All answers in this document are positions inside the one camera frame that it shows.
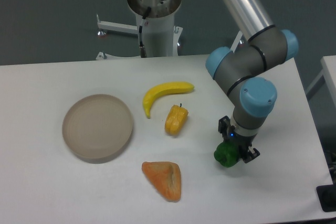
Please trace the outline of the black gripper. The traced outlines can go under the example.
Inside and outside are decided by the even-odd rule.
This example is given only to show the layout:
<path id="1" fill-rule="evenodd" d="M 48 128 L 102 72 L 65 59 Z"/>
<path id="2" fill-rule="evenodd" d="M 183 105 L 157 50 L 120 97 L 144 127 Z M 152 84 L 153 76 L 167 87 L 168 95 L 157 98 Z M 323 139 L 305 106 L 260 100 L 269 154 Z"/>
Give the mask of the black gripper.
<path id="1" fill-rule="evenodd" d="M 233 126 L 230 118 L 224 116 L 218 121 L 218 132 L 224 142 L 231 142 L 238 148 L 238 160 L 249 163 L 256 159 L 260 152 L 252 146 L 252 142 L 258 133 L 258 129 L 248 130 L 240 126 Z"/>

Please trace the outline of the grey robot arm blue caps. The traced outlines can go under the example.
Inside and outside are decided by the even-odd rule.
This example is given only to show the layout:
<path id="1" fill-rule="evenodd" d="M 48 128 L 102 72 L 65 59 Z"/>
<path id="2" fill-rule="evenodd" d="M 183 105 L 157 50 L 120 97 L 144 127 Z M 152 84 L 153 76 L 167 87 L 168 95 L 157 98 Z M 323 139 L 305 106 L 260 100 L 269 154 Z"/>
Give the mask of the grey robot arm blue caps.
<path id="1" fill-rule="evenodd" d="M 174 14 L 182 0 L 127 0 L 136 16 L 136 35 L 140 56 L 172 56 Z M 273 110 L 277 90 L 261 74 L 297 55 L 299 45 L 289 30 L 280 30 L 272 22 L 259 0 L 223 0 L 247 46 L 238 51 L 227 47 L 214 50 L 206 60 L 206 69 L 234 105 L 232 116 L 219 120 L 223 142 L 214 158 L 224 167 L 238 161 L 248 163 L 259 156 L 252 142 Z"/>

